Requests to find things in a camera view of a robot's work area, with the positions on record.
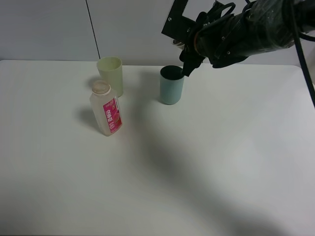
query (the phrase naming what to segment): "white table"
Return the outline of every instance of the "white table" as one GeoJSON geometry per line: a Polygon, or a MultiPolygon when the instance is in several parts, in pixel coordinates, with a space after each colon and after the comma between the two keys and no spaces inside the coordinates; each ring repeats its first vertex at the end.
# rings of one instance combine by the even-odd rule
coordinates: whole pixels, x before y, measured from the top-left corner
{"type": "Polygon", "coordinates": [[[204,64],[158,102],[124,66],[123,126],[100,134],[95,62],[0,62],[0,233],[315,235],[315,109],[300,68],[204,64]]]}

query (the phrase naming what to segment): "cup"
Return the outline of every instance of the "cup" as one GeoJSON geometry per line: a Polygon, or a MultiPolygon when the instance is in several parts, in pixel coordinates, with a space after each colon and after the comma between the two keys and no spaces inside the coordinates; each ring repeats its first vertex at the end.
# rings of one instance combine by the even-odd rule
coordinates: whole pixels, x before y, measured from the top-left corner
{"type": "Polygon", "coordinates": [[[99,75],[116,91],[117,96],[123,94],[123,62],[118,57],[100,59],[97,64],[99,75]]]}
{"type": "Polygon", "coordinates": [[[182,96],[184,75],[179,66],[168,65],[160,71],[160,98],[168,105],[177,103],[182,96]]]}

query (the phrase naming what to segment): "bottle label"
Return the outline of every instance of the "bottle label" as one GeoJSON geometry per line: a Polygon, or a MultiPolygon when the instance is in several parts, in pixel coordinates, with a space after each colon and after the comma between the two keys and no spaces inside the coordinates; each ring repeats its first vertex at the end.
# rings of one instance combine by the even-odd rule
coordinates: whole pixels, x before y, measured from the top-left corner
{"type": "Polygon", "coordinates": [[[122,126],[122,119],[120,117],[119,105],[117,98],[113,98],[110,102],[106,103],[104,106],[104,112],[106,114],[107,123],[111,133],[122,126]]]}

